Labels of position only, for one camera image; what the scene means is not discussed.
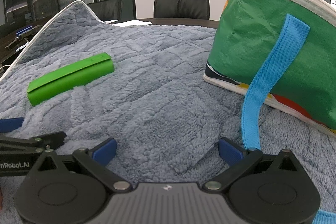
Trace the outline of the green insulated bag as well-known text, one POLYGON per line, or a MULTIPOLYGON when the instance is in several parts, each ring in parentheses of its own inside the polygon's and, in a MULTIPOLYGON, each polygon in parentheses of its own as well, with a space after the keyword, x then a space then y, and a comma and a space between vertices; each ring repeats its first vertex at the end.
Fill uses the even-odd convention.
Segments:
POLYGON ((203 78, 245 97, 247 148, 260 147, 263 104, 335 132, 335 9, 324 0, 226 0, 203 78))

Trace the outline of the green glasses case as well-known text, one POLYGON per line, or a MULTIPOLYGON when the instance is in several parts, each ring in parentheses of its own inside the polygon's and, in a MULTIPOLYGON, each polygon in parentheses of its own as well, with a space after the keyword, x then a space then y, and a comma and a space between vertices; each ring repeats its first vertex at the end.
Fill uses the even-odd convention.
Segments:
POLYGON ((76 86, 86 85, 114 72, 112 57, 100 53, 47 73, 29 83, 27 96, 33 106, 76 86))

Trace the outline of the grey fleece blanket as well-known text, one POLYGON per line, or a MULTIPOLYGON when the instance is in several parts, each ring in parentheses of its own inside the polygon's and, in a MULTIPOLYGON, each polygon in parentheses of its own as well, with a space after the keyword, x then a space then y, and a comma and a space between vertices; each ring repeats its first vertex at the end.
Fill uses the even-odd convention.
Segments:
POLYGON ((13 202, 30 223, 307 223, 317 210, 317 169, 307 140, 289 153, 267 148, 261 160, 224 191, 205 191, 224 172, 220 137, 237 131, 242 97, 202 80, 214 31, 204 27, 117 27, 74 2, 34 37, 1 80, 1 117, 23 117, 16 136, 64 131, 64 151, 91 149, 108 138, 116 156, 106 166, 131 184, 110 191, 75 160, 67 168, 55 152, 34 168, 13 202), (114 72, 37 106, 29 83, 100 53, 114 72))

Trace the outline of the white papers on table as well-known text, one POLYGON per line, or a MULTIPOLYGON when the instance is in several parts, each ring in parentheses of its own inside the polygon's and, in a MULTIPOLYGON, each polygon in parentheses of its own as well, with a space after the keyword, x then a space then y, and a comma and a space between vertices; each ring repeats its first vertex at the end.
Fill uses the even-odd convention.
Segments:
POLYGON ((130 27, 130 26, 148 26, 152 25, 151 21, 141 21, 141 20, 129 20, 125 22, 113 22, 112 25, 118 26, 118 27, 130 27))

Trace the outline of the black office chair left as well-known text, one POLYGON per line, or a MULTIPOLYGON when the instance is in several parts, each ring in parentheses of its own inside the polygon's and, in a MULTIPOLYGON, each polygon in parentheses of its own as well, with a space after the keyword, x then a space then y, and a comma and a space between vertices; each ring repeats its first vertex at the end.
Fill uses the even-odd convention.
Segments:
POLYGON ((93 2, 88 3, 88 6, 104 22, 121 19, 122 0, 93 2))

